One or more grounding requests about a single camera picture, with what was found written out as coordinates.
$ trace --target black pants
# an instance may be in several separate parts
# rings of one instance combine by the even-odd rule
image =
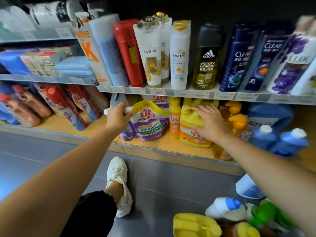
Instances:
[[[107,236],[116,211],[113,197],[103,191],[83,195],[72,211],[61,237]]]

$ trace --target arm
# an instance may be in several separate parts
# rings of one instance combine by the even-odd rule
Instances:
[[[133,113],[111,109],[104,130],[69,151],[0,202],[0,236],[60,236],[113,139]]]
[[[273,203],[296,221],[307,236],[313,236],[316,233],[316,173],[230,134],[215,106],[194,109],[205,126],[195,127],[195,130],[224,148]]]

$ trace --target floor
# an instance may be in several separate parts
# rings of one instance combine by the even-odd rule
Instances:
[[[43,167],[76,145],[0,132],[0,200]],[[114,156],[129,168],[132,212],[115,219],[110,237],[173,236],[176,213],[203,215],[217,197],[235,197],[238,176],[144,159],[108,151],[85,193],[105,189],[106,171]]]

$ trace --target hand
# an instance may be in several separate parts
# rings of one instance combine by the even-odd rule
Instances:
[[[229,133],[224,119],[215,105],[199,105],[193,109],[203,118],[204,128],[194,126],[195,129],[204,138],[219,143],[220,140]]]
[[[126,129],[129,119],[134,115],[134,112],[124,114],[125,107],[128,105],[121,102],[116,107],[109,109],[107,113],[106,129],[113,131],[116,135]]]

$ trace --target foot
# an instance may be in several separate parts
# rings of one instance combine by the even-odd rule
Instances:
[[[132,207],[132,195],[127,188],[127,165],[125,161],[118,156],[115,156],[107,169],[107,185],[110,186],[114,181],[121,183],[124,188],[124,194],[117,204],[118,211],[116,212],[116,217],[121,218],[127,215],[131,211]]]

